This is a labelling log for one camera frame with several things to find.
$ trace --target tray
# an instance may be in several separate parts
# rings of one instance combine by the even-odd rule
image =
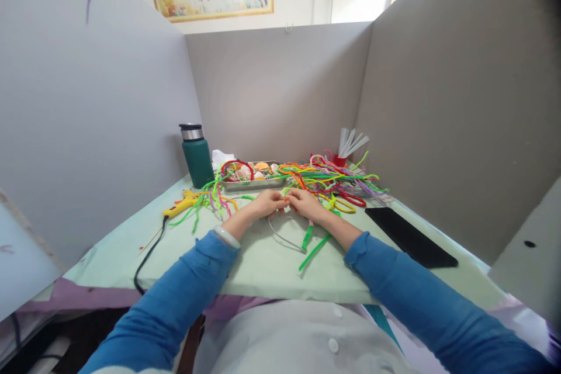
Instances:
[[[271,164],[280,165],[277,161],[251,161],[248,164],[255,165],[258,162],[264,162],[271,166]],[[242,190],[255,190],[255,189],[276,189],[285,185],[286,178],[272,178],[267,180],[257,181],[228,181],[222,184],[224,190],[227,192],[242,191]]]

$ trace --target bracelet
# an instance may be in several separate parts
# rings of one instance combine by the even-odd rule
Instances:
[[[239,249],[241,248],[240,242],[236,240],[232,234],[222,228],[220,225],[214,227],[214,233],[223,240],[230,248]]]

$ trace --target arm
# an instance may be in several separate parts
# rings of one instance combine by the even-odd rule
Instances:
[[[550,369],[538,351],[407,254],[343,221],[311,194],[311,200],[305,192],[290,194],[294,196],[290,199],[291,207],[331,233],[347,251],[345,262],[362,275],[371,294],[451,373]]]
[[[253,221],[287,205],[279,192],[262,192],[222,228],[240,241]],[[238,252],[209,231],[119,320],[80,374],[107,366],[170,370],[189,327],[222,288]]]

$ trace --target black phone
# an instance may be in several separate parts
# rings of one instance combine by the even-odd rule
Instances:
[[[449,255],[425,234],[389,207],[365,209],[370,218],[402,251],[427,269],[457,267],[458,260]]]

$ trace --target desk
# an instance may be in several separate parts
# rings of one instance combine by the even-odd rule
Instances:
[[[109,233],[64,277],[80,286],[134,289],[134,273],[146,254],[144,251],[139,255],[140,247],[145,246],[158,231],[162,223],[162,211],[180,200],[184,189],[193,190],[189,176]],[[255,196],[258,191],[244,193]],[[241,196],[241,193],[226,196],[234,198]],[[237,199],[238,207],[248,202],[246,199]],[[485,310],[500,304],[504,292],[484,274],[468,252],[398,201],[395,200],[391,207],[458,260],[457,268],[433,270],[436,276]],[[179,221],[181,217],[182,214],[172,221]],[[398,249],[364,210],[357,209],[356,214],[342,214],[342,217]],[[194,220],[194,216],[189,216],[181,225],[166,228],[164,238],[140,273],[142,287],[153,285],[183,253],[193,247],[196,238],[202,238],[220,224],[210,208],[201,209],[199,226],[193,235]],[[322,228],[314,228],[314,239],[308,249],[312,250],[324,235]],[[242,251],[221,290],[222,294],[337,303],[378,303],[369,294],[360,276],[345,266],[344,252],[333,238],[313,258],[303,275],[298,272],[298,267],[305,256],[277,243],[266,219],[253,224],[241,246]]]

